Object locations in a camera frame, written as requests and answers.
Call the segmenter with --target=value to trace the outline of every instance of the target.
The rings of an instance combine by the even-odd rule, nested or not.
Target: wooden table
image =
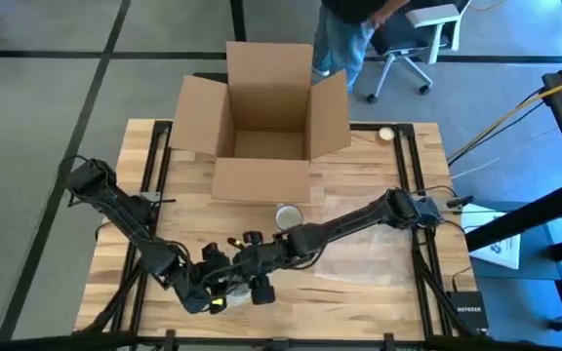
[[[127,126],[116,172],[119,186],[129,194],[140,189],[153,123],[130,120]],[[437,124],[414,127],[426,186],[451,185]],[[413,184],[406,146],[405,155]],[[171,154],[164,198],[177,201],[162,205],[157,232],[165,239],[186,244],[194,261],[201,258],[200,249],[209,242],[219,243],[231,254],[235,250],[225,244],[228,237],[240,237],[253,229],[266,236],[276,231],[274,205],[213,200],[213,172],[213,157],[177,150]],[[377,142],[375,132],[353,132],[350,147],[312,163],[311,181],[311,203],[300,206],[307,221],[328,219],[364,206],[387,187],[400,186],[393,145]],[[449,195],[448,190],[431,194]],[[457,216],[447,218],[459,222]],[[422,340],[410,234],[389,231],[386,235],[361,233],[336,242],[310,270],[275,272],[271,275],[275,303],[255,306],[249,299],[216,316],[189,315],[172,290],[163,291],[149,279],[140,335],[163,336],[167,329],[173,329],[178,336],[186,337],[368,340],[382,339],[384,332],[393,332],[397,340]],[[454,225],[443,224],[435,241],[443,280],[449,288],[453,274],[470,266],[464,237]],[[76,329],[90,324],[117,290],[126,250],[127,241],[117,229],[108,225],[101,231]],[[475,290],[471,271],[457,279],[460,290]],[[438,331],[432,293],[429,299]],[[130,299],[125,328],[131,304]]]

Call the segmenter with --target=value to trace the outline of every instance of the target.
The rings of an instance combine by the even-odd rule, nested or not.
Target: cardboard box
[[[215,199],[309,202],[309,161],[350,145],[345,73],[311,87],[312,52],[229,42],[228,85],[184,77],[171,147],[218,157]]]

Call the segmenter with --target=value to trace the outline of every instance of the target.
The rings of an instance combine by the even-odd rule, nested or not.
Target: office chair
[[[377,102],[387,72],[398,59],[424,81],[420,94],[428,94],[433,81],[411,57],[421,57],[426,64],[434,64],[440,51],[457,51],[461,19],[470,2],[471,0],[413,0],[377,29],[370,41],[377,54],[385,56],[385,65],[377,90],[368,96],[367,101]]]

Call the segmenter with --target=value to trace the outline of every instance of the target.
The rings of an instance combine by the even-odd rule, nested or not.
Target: yellow cable
[[[485,129],[483,132],[479,133],[478,135],[476,135],[474,137],[474,139],[472,141],[470,141],[469,143],[467,143],[464,147],[460,148],[459,150],[457,150],[454,154],[452,154],[450,157],[448,157],[448,159],[453,159],[457,156],[459,156],[459,154],[461,154],[462,152],[464,152],[469,146],[475,144],[476,142],[480,141],[480,139],[482,139],[483,137],[485,137],[487,134],[489,134],[492,130],[494,130],[497,126],[499,126],[500,124],[502,124],[502,122],[504,122],[505,120],[507,120],[508,118],[510,118],[512,115],[514,115],[515,113],[517,113],[517,111],[526,108],[528,106],[530,106],[533,102],[538,101],[542,98],[551,96],[552,94],[556,93],[556,92],[560,92],[562,91],[562,85],[554,88],[554,89],[550,89],[547,92],[543,92],[541,94],[537,94],[529,99],[527,99],[526,101],[524,101],[522,104],[520,104],[519,106],[513,108],[512,110],[510,110],[508,113],[506,113],[504,116],[502,116],[498,121],[494,122],[494,124],[492,124],[491,126],[489,126],[487,129]]]
[[[490,7],[488,7],[488,8],[484,8],[484,9],[478,9],[478,8],[472,7],[472,6],[470,5],[470,6],[469,6],[469,10],[477,11],[477,12],[485,12],[485,11],[489,11],[489,10],[495,8],[495,7],[498,7],[498,6],[502,5],[502,4],[505,3],[506,1],[508,1],[508,0],[502,0],[501,2],[496,3],[496,4],[492,5],[492,6],[490,6]]]

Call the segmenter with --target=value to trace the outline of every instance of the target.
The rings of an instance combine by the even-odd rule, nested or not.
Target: person's leg
[[[329,49],[329,37],[327,35],[327,17],[329,10],[320,5],[320,15],[318,17],[318,27],[313,39],[313,59],[311,66],[321,74],[326,75],[331,69],[331,50]]]
[[[331,69],[333,72],[346,70],[346,83],[350,93],[363,67],[366,49],[375,29],[369,21],[348,24],[330,15],[327,30],[331,49]]]

